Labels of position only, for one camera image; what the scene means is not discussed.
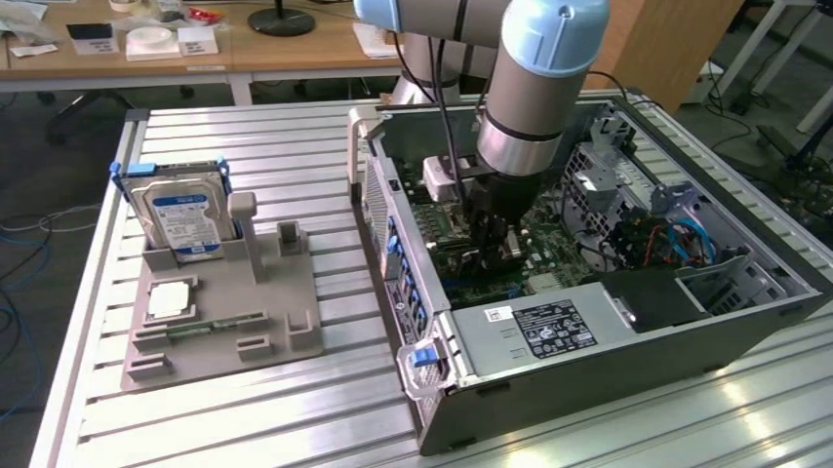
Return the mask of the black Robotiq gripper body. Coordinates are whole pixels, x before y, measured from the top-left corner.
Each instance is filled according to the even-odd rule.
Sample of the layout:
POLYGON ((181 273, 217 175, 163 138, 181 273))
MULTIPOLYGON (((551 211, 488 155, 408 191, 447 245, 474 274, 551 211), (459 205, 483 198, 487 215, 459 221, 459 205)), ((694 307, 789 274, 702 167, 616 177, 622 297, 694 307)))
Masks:
POLYGON ((531 209, 542 187, 542 175, 478 175, 467 192, 466 216, 471 225, 492 217, 518 225, 531 209))

